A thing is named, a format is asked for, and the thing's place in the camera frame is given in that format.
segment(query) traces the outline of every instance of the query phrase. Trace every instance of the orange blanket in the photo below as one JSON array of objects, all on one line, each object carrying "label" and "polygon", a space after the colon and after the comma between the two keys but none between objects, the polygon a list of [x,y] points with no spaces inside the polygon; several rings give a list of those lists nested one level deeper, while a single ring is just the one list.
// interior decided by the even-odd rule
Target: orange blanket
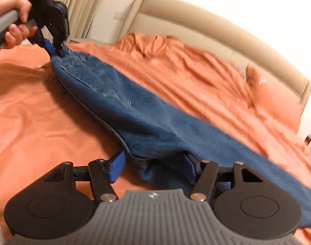
[{"label": "orange blanket", "polygon": [[[206,51],[176,39],[127,35],[114,47],[71,45],[114,66],[167,103],[214,124],[281,166],[311,188],[311,159],[304,143],[274,119],[252,107],[238,71]],[[54,80],[37,46],[0,51],[0,221],[16,192],[62,161],[85,165],[108,158],[119,145]],[[146,187],[125,172],[114,188]],[[88,185],[78,189],[88,192]],[[311,229],[296,237],[311,244]]]}]

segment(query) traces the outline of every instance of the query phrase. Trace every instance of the beige curtain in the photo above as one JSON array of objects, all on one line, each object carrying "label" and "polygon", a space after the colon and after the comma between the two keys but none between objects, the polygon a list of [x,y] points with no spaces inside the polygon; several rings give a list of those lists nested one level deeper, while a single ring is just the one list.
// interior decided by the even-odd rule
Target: beige curtain
[{"label": "beige curtain", "polygon": [[[68,7],[70,38],[85,38],[100,0],[58,0]],[[44,36],[51,39],[46,28]]]}]

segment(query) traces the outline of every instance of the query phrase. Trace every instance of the logo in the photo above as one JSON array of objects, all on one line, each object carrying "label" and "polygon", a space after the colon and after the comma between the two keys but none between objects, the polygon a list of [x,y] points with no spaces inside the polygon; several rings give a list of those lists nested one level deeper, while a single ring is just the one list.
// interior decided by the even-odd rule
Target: logo
[{"label": "logo", "polygon": [[156,192],[151,192],[148,194],[148,196],[151,198],[151,199],[155,199],[159,196],[159,194],[157,194]]}]

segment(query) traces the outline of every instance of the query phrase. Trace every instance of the electrical socket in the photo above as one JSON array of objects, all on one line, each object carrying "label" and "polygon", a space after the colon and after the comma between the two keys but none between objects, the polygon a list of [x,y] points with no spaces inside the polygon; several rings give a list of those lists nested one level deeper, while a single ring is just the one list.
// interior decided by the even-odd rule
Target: electrical socket
[{"label": "electrical socket", "polygon": [[124,12],[115,11],[114,19],[124,20],[124,19],[126,19],[126,14]]}]

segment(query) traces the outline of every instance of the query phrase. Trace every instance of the leather headboard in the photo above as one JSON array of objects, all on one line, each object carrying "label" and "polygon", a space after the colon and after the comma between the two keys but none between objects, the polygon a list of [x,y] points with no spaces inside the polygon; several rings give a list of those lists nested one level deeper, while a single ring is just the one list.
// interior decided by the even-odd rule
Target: leather headboard
[{"label": "leather headboard", "polygon": [[179,0],[134,0],[118,38],[136,32],[172,35],[232,62],[245,75],[248,64],[264,69],[292,91],[303,105],[311,82],[289,61],[245,29]]}]

